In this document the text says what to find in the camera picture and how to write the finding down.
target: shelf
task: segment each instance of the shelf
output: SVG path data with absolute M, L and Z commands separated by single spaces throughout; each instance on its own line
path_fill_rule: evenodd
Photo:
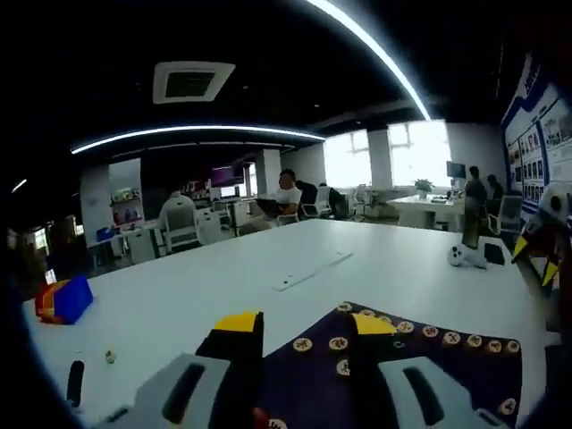
M 129 199 L 124 199 L 122 201 L 112 201 L 112 203 L 109 205 L 111 207 L 113 206 L 119 206 L 121 204 L 125 204 L 125 203 L 130 203 L 132 201 L 141 201 L 140 197 L 135 197 L 135 198 L 129 198 Z
M 142 217 L 138 217 L 137 219 L 130 219 L 130 220 L 127 221 L 127 222 L 119 222 L 119 223 L 116 223 L 115 226 L 123 226 L 123 225 L 127 225 L 127 224 L 129 224 L 129 223 L 135 223 L 135 222 L 137 222 L 137 221 L 142 221 L 142 220 L 143 220 Z

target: display board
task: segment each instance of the display board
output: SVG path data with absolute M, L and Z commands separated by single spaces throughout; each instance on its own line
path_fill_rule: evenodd
M 536 212 L 551 182 L 572 186 L 572 108 L 549 73 L 528 55 L 500 124 L 509 191 L 523 196 L 522 220 Z M 531 261 L 540 273 L 544 261 Z

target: man in white shirt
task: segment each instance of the man in white shirt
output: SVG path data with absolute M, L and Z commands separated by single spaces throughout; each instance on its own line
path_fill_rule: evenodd
M 290 169 L 284 170 L 280 173 L 278 184 L 280 189 L 271 198 L 280 205 L 280 215 L 295 215 L 298 212 L 298 205 L 302 197 L 302 191 L 296 188 L 296 174 Z M 286 223 L 294 223 L 297 220 L 292 216 Z M 276 219 L 266 215 L 258 216 L 240 227 L 240 235 L 269 230 L 274 226 L 278 226 Z
M 160 228 L 166 229 L 167 213 L 179 207 L 185 207 L 189 211 L 189 219 L 194 222 L 195 203 L 189 197 L 185 197 L 184 195 L 182 195 L 180 191 L 175 190 L 171 194 L 171 197 L 164 202 L 163 207 L 161 207 L 161 213 L 159 214 L 159 221 L 158 221 Z

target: chess board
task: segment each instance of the chess board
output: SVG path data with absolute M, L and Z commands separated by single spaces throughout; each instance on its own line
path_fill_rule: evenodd
M 344 310 L 349 308 L 351 313 L 383 317 L 404 331 L 388 336 L 383 361 L 430 358 L 470 391 L 474 409 L 485 408 L 507 425 L 516 425 L 522 384 L 522 357 L 516 341 L 478 332 L 454 332 L 347 304 L 349 307 Z M 271 419 L 278 420 L 273 427 L 355 427 L 356 415 L 349 388 L 351 375 L 339 373 L 351 343 L 345 350 L 335 351 L 329 347 L 332 338 L 350 337 L 348 311 L 334 309 L 264 358 L 263 386 L 256 405 L 265 409 Z M 300 338 L 310 340 L 311 348 L 303 342 L 305 349 L 296 350 L 294 343 Z M 383 423 L 380 422 L 380 427 L 387 427 Z

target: yellow piece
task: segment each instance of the yellow piece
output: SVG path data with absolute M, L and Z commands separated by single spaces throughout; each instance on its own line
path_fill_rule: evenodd
M 357 333 L 358 334 L 368 334 L 368 333 L 396 333 L 397 329 L 392 324 L 388 324 L 382 319 L 373 317 L 371 315 L 356 315 L 354 314 L 354 319 L 356 319 Z
M 228 315 L 216 323 L 215 329 L 220 331 L 252 332 L 258 312 L 243 315 Z
M 515 251 L 512 254 L 512 258 L 514 259 L 515 257 L 517 257 L 520 254 L 520 252 L 522 252 L 523 248 L 526 247 L 527 244 L 528 241 L 526 241 L 522 237 L 518 237 L 517 243 L 515 244 Z
M 546 275 L 544 275 L 543 278 L 543 286 L 546 286 L 548 284 L 548 282 L 552 279 L 552 277 L 554 277 L 556 275 L 556 272 L 558 271 L 558 266 L 553 264 L 552 262 L 547 263 L 546 265 Z

